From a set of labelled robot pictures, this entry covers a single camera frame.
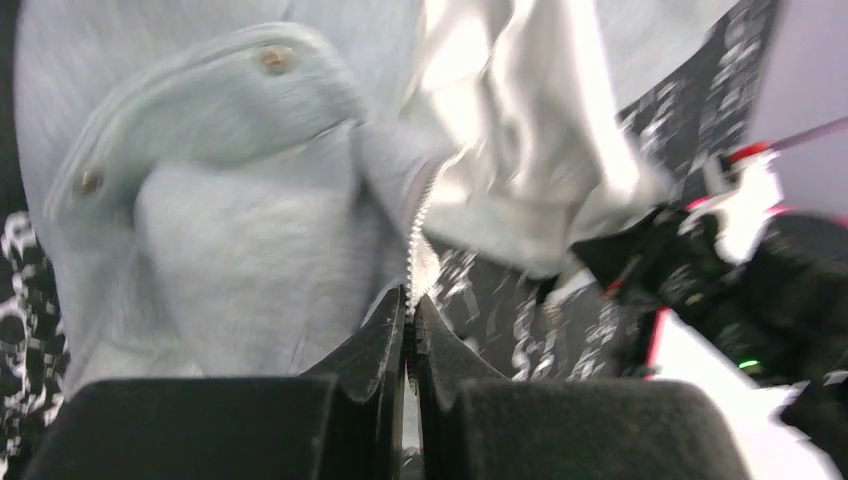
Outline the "grey zip-up jacket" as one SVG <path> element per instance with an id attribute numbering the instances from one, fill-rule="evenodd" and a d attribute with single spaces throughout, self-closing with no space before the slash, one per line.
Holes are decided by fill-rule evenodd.
<path id="1" fill-rule="evenodd" d="M 670 183 L 616 115 L 728 1 L 26 1 L 15 124 L 72 396 L 296 375 L 431 233 L 531 277 Z"/>

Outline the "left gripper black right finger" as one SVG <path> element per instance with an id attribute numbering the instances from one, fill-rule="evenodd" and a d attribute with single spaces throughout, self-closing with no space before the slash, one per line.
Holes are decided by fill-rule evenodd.
<path id="1" fill-rule="evenodd" d="M 429 299 L 415 314 L 428 479 L 737 480 L 749 472 L 705 393 L 676 381 L 514 382 Z"/>

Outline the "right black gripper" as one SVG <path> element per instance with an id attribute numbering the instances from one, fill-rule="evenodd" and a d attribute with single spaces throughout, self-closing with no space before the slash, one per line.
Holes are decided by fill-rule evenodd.
<path id="1" fill-rule="evenodd" d="M 707 216 L 662 208 L 620 233 L 574 244 L 618 303 L 667 307 L 757 384 L 801 384 L 780 414 L 831 460 L 847 460 L 847 224 L 818 215 L 771 217 L 750 259 L 721 259 Z"/>

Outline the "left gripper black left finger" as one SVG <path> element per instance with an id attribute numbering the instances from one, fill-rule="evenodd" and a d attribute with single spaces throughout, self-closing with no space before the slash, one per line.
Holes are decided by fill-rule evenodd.
<path id="1" fill-rule="evenodd" d="M 296 377 L 111 380 L 60 411 L 28 479 L 395 479 L 405 294 Z"/>

